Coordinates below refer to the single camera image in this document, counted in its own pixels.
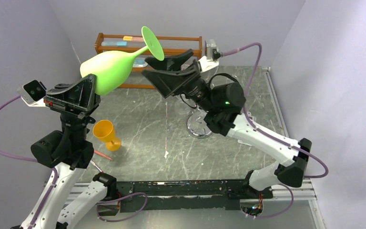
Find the green plastic goblet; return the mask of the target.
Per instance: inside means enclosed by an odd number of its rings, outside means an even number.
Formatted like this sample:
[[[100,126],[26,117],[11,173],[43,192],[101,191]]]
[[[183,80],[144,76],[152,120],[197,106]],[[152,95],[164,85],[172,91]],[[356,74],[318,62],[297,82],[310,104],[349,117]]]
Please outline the green plastic goblet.
[[[144,47],[134,52],[106,51],[86,60],[80,65],[82,77],[96,76],[95,93],[104,96],[123,84],[129,77],[136,57],[145,51],[159,61],[164,60],[163,48],[155,34],[146,26],[141,28]]]

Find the orange plastic goblet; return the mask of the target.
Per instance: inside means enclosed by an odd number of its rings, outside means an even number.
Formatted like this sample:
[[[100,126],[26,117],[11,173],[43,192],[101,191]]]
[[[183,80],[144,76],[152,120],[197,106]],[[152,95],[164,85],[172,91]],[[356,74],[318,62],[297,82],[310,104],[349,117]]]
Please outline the orange plastic goblet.
[[[93,127],[93,135],[105,143],[106,149],[116,151],[121,147],[121,140],[116,136],[116,131],[111,121],[100,120]]]

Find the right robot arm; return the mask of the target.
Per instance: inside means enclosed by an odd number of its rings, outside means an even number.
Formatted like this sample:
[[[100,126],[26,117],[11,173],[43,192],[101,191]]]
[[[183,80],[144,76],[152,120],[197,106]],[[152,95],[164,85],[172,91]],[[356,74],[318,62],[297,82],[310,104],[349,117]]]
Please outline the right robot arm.
[[[305,148],[311,142],[287,138],[251,120],[243,109],[244,90],[235,78],[219,86],[206,82],[202,73],[217,67],[218,60],[203,56],[182,70],[181,66],[192,55],[193,51],[187,50],[161,61],[147,57],[150,68],[142,74],[164,98],[185,95],[195,102],[205,111],[204,121],[211,132],[254,146],[275,159],[270,166],[248,173],[243,184],[247,197],[254,198],[261,190],[277,184],[300,187],[308,163]]]

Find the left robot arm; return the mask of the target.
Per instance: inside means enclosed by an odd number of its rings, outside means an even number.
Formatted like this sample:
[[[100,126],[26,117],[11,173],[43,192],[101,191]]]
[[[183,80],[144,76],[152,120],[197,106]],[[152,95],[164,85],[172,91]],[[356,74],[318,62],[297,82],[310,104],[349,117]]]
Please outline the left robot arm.
[[[54,229],[62,207],[76,180],[83,174],[94,154],[87,141],[88,124],[101,97],[95,88],[98,77],[89,74],[75,83],[60,83],[47,90],[33,80],[17,89],[27,104],[41,104],[60,114],[61,129],[33,143],[30,150],[37,162],[52,172],[41,196],[19,229]]]

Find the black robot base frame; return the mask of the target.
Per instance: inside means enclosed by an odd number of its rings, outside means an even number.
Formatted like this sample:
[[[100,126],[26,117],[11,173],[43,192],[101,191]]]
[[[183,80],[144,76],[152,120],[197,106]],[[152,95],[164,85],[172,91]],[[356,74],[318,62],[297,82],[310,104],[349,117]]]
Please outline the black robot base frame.
[[[256,207],[246,207],[247,211],[258,211],[262,208],[263,199],[273,197],[270,187],[258,191],[243,179],[118,181],[103,172],[92,179],[106,187],[101,203],[110,205],[119,202],[122,213],[211,208],[241,210],[242,199],[256,202]]]

